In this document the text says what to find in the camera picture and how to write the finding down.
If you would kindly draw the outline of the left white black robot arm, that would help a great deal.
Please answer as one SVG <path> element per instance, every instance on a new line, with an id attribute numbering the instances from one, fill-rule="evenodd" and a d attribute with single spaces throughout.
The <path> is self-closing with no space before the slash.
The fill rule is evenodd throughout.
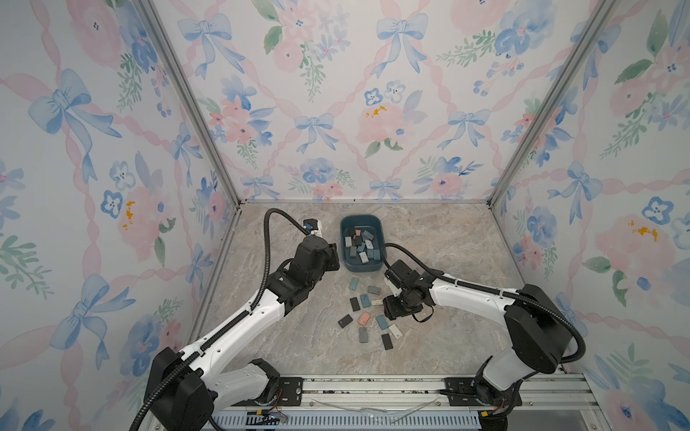
<path id="1" fill-rule="evenodd" d="M 322 223 L 296 223 L 303 240 L 295 255 L 272 270 L 264 262 L 262 282 L 248 303 L 207 335 L 180 351 L 165 348 L 152 363 L 141 407 L 130 429 L 153 415 L 165 430 L 217 427 L 215 413 L 237 403 L 271 405 L 280 398 L 280 373 L 263 359 L 233 372 L 227 365 L 250 341 L 307 300 L 323 275 L 340 267 L 336 244 L 323 238 Z"/>

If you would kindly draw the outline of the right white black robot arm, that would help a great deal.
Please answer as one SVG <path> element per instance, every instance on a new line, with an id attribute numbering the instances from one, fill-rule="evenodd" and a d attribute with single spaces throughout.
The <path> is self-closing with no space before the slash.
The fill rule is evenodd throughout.
<path id="1" fill-rule="evenodd" d="M 388 242 L 410 258 L 386 262 L 386 282 L 393 293 L 384 299 L 386 319 L 411 317 L 425 323 L 440 307 L 454 308 L 502 325 L 510 346 L 486 359 L 468 388 L 447 391 L 448 397 L 469 396 L 489 407 L 488 417 L 507 415 L 517 405 L 522 384 L 536 375 L 551 375 L 559 366 L 584 357 L 586 343 L 580 330 L 537 286 L 490 287 L 432 269 L 406 248 Z"/>

